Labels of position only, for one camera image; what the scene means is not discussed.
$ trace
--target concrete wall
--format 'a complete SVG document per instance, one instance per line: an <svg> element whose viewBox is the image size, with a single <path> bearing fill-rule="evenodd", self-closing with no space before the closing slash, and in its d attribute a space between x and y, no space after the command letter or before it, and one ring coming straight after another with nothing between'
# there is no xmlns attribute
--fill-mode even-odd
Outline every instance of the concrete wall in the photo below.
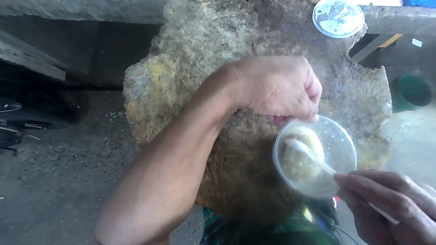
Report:
<svg viewBox="0 0 436 245"><path fill-rule="evenodd" d="M366 6L363 11L367 33L436 36L436 9Z"/></svg>
<svg viewBox="0 0 436 245"><path fill-rule="evenodd" d="M164 22L166 0L2 0L0 16L100 20L138 24Z"/></svg>

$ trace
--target circular lid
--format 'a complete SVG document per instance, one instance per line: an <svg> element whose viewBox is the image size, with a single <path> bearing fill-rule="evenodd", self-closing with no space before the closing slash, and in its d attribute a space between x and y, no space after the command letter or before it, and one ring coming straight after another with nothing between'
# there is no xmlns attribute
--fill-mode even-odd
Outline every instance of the circular lid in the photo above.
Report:
<svg viewBox="0 0 436 245"><path fill-rule="evenodd" d="M313 10L315 27L324 35L334 38L351 37L365 24L360 6L346 0L321 0Z"/></svg>

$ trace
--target green plaid shirt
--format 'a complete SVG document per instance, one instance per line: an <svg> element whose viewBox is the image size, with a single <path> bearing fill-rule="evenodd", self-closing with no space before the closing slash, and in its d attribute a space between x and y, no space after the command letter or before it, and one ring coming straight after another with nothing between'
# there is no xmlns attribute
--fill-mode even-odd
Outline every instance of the green plaid shirt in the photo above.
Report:
<svg viewBox="0 0 436 245"><path fill-rule="evenodd" d="M296 213L283 225L260 226L231 221L203 208L200 245L340 245L331 233Z"/></svg>

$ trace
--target concrete block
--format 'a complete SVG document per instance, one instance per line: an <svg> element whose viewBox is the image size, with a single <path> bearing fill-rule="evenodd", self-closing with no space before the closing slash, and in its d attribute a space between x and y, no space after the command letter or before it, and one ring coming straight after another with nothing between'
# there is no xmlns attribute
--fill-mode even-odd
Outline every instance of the concrete block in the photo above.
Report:
<svg viewBox="0 0 436 245"><path fill-rule="evenodd" d="M100 20L139 24L164 22L166 0L3 0L0 16L35 15L47 19Z"/></svg>

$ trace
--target clear plastic cup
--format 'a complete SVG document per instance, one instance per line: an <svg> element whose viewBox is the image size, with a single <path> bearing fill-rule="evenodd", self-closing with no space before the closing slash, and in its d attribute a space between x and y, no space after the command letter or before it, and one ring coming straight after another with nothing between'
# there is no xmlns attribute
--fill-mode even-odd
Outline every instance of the clear plastic cup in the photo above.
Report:
<svg viewBox="0 0 436 245"><path fill-rule="evenodd" d="M315 27L324 35L346 38L355 35L365 25L365 15L359 5L347 0L321 0L313 10Z"/></svg>
<svg viewBox="0 0 436 245"><path fill-rule="evenodd" d="M333 180L333 177L321 170L314 178L302 182L291 180L282 171L279 159L286 147L284 139L289 134L291 128L303 126L314 131L318 136L324 150L324 163L333 168L339 174L347 174L357 169L357 156L353 141L348 133L335 121L320 116L317 123L309 124L299 120L292 121L285 125L277 136L274 149L272 151L272 160L278 172L284 181L294 190L316 198L334 197L338 185Z"/></svg>

